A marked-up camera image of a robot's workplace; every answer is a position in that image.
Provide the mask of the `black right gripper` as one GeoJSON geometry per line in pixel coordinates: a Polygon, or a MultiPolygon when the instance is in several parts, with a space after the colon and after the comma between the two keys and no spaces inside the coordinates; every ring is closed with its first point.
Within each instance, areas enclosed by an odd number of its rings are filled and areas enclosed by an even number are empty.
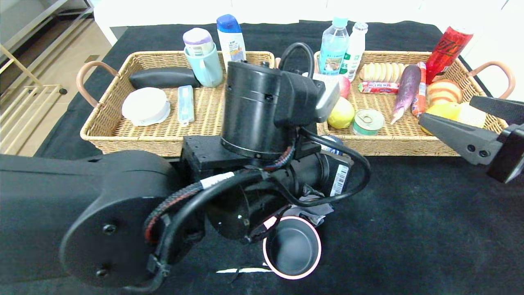
{"type": "Polygon", "coordinates": [[[419,125],[470,164],[491,166],[487,175],[507,184],[522,173],[524,162],[524,103],[515,100],[473,96],[470,106],[503,119],[510,126],[500,135],[429,113],[419,125]]]}

